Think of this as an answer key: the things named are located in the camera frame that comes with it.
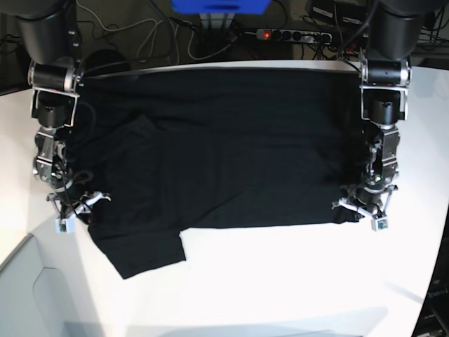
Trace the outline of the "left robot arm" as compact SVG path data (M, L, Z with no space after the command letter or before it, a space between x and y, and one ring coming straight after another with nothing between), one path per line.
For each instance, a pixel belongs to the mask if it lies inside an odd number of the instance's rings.
M410 56L427 14L447 1L369 1L359 28L347 37L339 52L366 34L356 71L361 79L361 118L368 156L361 182L347 188L347 195L333 203L371 221L375 231L388 227L387 207L397 186L396 126L408 117L408 90L412 77Z

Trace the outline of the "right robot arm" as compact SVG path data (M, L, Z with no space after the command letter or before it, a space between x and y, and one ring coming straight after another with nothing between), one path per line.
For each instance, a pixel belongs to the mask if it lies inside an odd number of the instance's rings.
M34 142L37 153L33 174L52 192L47 196L68 230L75 219L88 223L93 206L109 199L105 192L82 189L92 174L75 172L67 158L67 136L73 127L83 79L81 33L75 1L2 1L1 13L14 18L31 58L27 73L32 87L31 115L39 122Z

